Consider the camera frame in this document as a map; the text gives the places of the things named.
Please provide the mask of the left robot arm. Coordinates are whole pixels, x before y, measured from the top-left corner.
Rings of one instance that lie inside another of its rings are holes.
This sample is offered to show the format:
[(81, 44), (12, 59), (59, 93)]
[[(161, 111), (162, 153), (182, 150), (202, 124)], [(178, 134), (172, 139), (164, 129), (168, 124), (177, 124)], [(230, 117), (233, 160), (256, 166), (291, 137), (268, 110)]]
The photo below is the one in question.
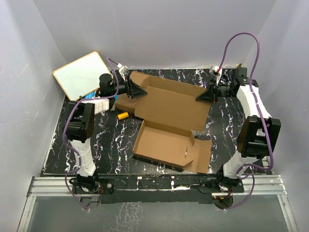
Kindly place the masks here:
[(120, 83), (117, 77), (104, 73), (99, 77), (99, 88), (94, 98), (69, 102), (70, 112), (63, 130), (63, 142), (74, 153), (76, 169), (73, 172), (77, 174), (70, 179), (70, 183), (89, 193), (97, 192), (100, 186), (91, 152), (95, 115), (110, 110), (114, 97), (119, 94), (126, 94), (131, 99), (147, 95), (147, 91), (130, 77), (123, 75), (122, 78)]

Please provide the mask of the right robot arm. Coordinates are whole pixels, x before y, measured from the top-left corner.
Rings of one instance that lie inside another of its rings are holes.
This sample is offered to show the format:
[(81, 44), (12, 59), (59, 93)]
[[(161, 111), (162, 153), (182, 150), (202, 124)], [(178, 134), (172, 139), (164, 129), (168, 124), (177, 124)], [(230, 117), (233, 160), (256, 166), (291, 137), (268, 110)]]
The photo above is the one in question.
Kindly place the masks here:
[(198, 180), (202, 193), (216, 190), (230, 194), (244, 179), (243, 173), (249, 168), (263, 170), (255, 164), (268, 156), (269, 168), (274, 164), (273, 151), (281, 129), (281, 122), (272, 118), (263, 106), (258, 83), (245, 76), (236, 76), (230, 84), (222, 84), (222, 70), (219, 66), (210, 68), (212, 80), (206, 90), (196, 97), (196, 101), (216, 103), (218, 97), (237, 97), (240, 101), (246, 120), (237, 137), (237, 149), (231, 159), (222, 165), (216, 175), (206, 176)]

